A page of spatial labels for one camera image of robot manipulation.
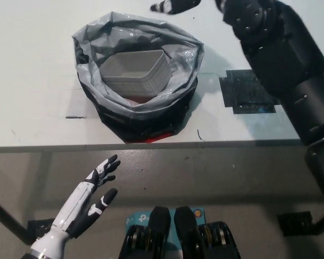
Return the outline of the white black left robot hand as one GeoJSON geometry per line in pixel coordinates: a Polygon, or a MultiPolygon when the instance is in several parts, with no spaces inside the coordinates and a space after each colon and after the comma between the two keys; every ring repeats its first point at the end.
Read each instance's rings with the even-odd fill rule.
{"type": "Polygon", "coordinates": [[[89,206],[91,196],[99,187],[116,178],[112,173],[119,165],[120,160],[115,154],[95,167],[63,204],[50,231],[61,231],[66,233],[68,238],[77,238],[92,226],[116,197],[118,191],[111,188],[97,202],[89,206]]]}

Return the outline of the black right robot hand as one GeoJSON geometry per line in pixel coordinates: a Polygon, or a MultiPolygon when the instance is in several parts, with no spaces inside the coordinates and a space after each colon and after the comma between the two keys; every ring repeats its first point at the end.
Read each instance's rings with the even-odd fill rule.
{"type": "MultiPolygon", "coordinates": [[[[152,12],[176,15],[197,7],[201,1],[183,1],[183,0],[165,0],[150,6],[152,12]]],[[[215,1],[217,8],[223,14],[229,14],[230,11],[238,13],[239,6],[243,6],[242,1],[215,1]]]]}

